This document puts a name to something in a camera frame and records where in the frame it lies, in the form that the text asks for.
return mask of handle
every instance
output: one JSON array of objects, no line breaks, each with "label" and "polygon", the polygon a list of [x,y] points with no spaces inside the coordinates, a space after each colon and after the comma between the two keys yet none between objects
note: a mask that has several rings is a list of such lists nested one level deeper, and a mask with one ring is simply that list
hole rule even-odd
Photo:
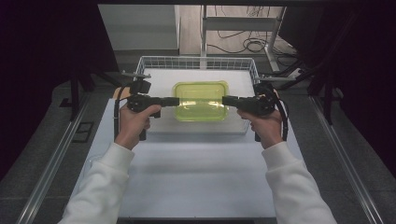
[{"label": "handle", "polygon": [[143,131],[139,134],[139,140],[140,141],[145,141],[147,139],[146,137],[146,129],[143,129]]}]

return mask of black curtain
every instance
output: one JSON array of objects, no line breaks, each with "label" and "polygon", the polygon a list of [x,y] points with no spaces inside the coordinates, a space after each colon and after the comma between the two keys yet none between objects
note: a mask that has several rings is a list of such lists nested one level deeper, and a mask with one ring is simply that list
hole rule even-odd
[{"label": "black curtain", "polygon": [[396,176],[396,7],[367,4],[336,57],[341,107]]},{"label": "black curtain", "polygon": [[118,71],[96,4],[6,1],[0,8],[1,173],[18,158],[51,103],[53,89],[86,65]]}]

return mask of gray floor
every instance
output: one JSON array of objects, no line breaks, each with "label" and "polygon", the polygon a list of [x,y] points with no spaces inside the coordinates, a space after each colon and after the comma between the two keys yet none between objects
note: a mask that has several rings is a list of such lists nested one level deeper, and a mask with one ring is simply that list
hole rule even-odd
[{"label": "gray floor", "polygon": [[[198,54],[184,51],[185,54]],[[169,51],[117,52],[120,68],[134,71],[142,55],[175,54]],[[268,71],[264,57],[255,57],[258,69]],[[122,82],[125,78],[111,75]],[[77,181],[82,164],[90,149],[92,139],[101,120],[114,87],[102,79],[93,77],[95,91],[91,93],[89,106],[82,122],[93,122],[92,133],[86,143],[72,143],[65,154],[60,169],[42,203],[35,223],[56,223]],[[369,223],[361,204],[340,166],[332,145],[319,123],[306,86],[309,80],[280,93],[290,108],[290,121],[303,153],[308,170],[318,182],[323,199],[328,203],[338,223]],[[53,91],[52,104],[29,144],[0,183],[0,223],[15,223],[27,202],[37,179],[45,168],[53,150],[57,147],[70,117],[70,108],[59,107],[63,98],[69,97],[70,87],[64,83]],[[334,129],[339,134],[347,153],[359,172],[365,186],[384,219],[384,223],[396,223],[396,180],[385,165],[350,123],[337,102],[332,105]],[[87,136],[76,134],[74,139]],[[256,219],[255,223],[276,223],[273,218]]]}]

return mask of hand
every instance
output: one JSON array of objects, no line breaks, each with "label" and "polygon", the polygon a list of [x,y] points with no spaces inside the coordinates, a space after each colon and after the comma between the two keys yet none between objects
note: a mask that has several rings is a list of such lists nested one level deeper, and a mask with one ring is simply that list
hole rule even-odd
[{"label": "hand", "polygon": [[250,120],[251,130],[256,132],[262,139],[264,149],[282,142],[281,123],[282,117],[279,111],[274,111],[267,116],[255,116],[243,110],[237,110],[242,119]]},{"label": "hand", "polygon": [[149,128],[149,116],[160,110],[160,105],[151,105],[140,113],[135,113],[126,105],[121,107],[120,133],[114,142],[132,150],[139,143],[139,134]]}]

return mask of wrist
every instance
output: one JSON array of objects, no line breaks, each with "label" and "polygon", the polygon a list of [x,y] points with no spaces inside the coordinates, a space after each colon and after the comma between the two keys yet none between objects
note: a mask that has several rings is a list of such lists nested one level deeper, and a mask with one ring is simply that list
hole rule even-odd
[{"label": "wrist", "polygon": [[272,147],[278,143],[283,142],[282,137],[280,136],[276,136],[276,137],[272,137],[272,138],[267,138],[267,139],[262,139],[262,147],[264,149],[267,149],[269,147]]},{"label": "wrist", "polygon": [[132,150],[135,145],[134,138],[130,134],[124,132],[120,132],[119,135],[117,135],[116,139],[114,140],[114,143],[122,147],[126,147],[129,150]]}]

